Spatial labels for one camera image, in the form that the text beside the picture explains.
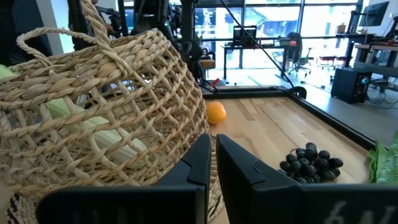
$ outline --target leafy green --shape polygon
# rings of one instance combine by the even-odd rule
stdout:
[[[369,182],[370,183],[376,183],[376,172],[377,172],[377,152],[375,150],[369,150],[368,151],[368,158],[370,160],[369,163],[369,169],[370,169],[370,177],[369,177]]]
[[[396,131],[392,146],[386,154],[386,161],[380,171],[377,183],[398,183],[398,131]]]
[[[380,178],[380,173],[384,168],[387,161],[387,149],[379,142],[376,141],[376,152],[377,152],[377,171],[376,179]]]

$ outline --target computer monitor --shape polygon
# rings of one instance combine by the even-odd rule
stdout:
[[[369,26],[379,26],[383,21],[384,15],[386,13],[389,2],[382,2],[378,4],[373,4],[366,6],[363,11],[361,22],[359,26],[369,27]]]

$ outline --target computer tower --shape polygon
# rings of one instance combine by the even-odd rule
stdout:
[[[364,103],[371,76],[371,72],[337,68],[330,95],[347,103]]]

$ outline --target gray floor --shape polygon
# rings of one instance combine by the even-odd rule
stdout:
[[[230,85],[236,83],[239,86],[283,85],[289,87],[290,85],[287,82],[274,75],[276,73],[277,70],[274,69],[236,69],[228,70],[227,77]],[[365,136],[390,146],[392,137],[398,129],[398,104],[393,109],[384,108],[391,106],[386,102],[398,100],[398,93],[387,90],[384,96],[379,93],[378,89],[370,88],[368,91],[369,98],[373,103],[377,103],[376,105],[371,103],[350,105],[330,97],[331,85],[329,79],[331,74],[334,74],[333,70],[313,68],[311,75],[308,75],[307,78],[304,77],[303,73],[291,74],[289,77],[294,85],[302,85],[307,89],[308,102]],[[222,77],[223,71],[210,70],[208,75],[209,79],[216,79]],[[300,81],[306,81],[308,84],[301,84]],[[321,85],[325,85],[324,90],[319,89]],[[384,98],[386,102],[378,104]]]

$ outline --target green leaf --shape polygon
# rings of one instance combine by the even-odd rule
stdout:
[[[18,74],[15,74],[10,69],[5,67],[4,65],[0,65],[0,80],[7,81],[17,77]]]
[[[376,179],[380,178],[380,173],[383,170],[384,164],[387,161],[387,149],[379,142],[376,141],[376,152],[377,152],[377,172]]]
[[[370,183],[376,183],[376,172],[377,172],[377,152],[375,150],[369,150],[368,151],[368,158],[370,160],[369,163],[369,169],[370,169],[370,174],[369,174],[369,182]]]
[[[398,183],[398,150],[390,150],[386,162],[380,171],[377,183]]]
[[[389,150],[397,150],[398,149],[398,131],[394,134],[392,138],[392,145]]]

